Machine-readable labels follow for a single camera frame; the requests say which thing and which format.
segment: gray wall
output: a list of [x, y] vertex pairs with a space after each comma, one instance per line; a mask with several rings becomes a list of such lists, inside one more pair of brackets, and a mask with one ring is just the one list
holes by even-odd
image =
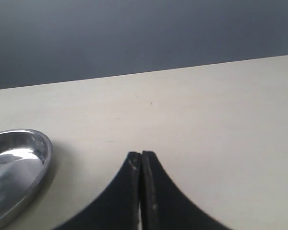
[[0, 88], [288, 54], [288, 0], [0, 0]]

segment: white table surface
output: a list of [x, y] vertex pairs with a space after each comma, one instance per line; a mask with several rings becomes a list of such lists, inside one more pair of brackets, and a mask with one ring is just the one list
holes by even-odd
[[48, 135], [55, 161], [5, 230], [66, 221], [131, 150], [155, 151], [228, 227], [288, 230], [288, 56], [0, 90], [0, 131], [14, 128]]

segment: stainless steel dish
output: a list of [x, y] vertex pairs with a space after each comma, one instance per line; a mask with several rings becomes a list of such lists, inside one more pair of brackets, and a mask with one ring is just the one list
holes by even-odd
[[51, 155], [51, 142], [41, 132], [0, 132], [0, 228], [15, 218], [40, 189]]

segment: wooden tabletop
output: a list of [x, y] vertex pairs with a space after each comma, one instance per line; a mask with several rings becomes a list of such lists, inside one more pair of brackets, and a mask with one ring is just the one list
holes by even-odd
[[6, 230], [66, 221], [131, 150], [155, 151], [228, 227], [288, 230], [288, 56], [0, 90], [0, 131], [14, 128], [45, 133], [55, 158]]

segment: black curved piece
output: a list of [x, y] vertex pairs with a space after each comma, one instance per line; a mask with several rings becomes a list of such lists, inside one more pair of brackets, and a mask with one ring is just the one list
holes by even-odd
[[104, 192], [55, 230], [137, 230], [140, 166], [141, 155], [130, 152]]
[[143, 230], [229, 230], [175, 186], [155, 153], [142, 153], [140, 180]]

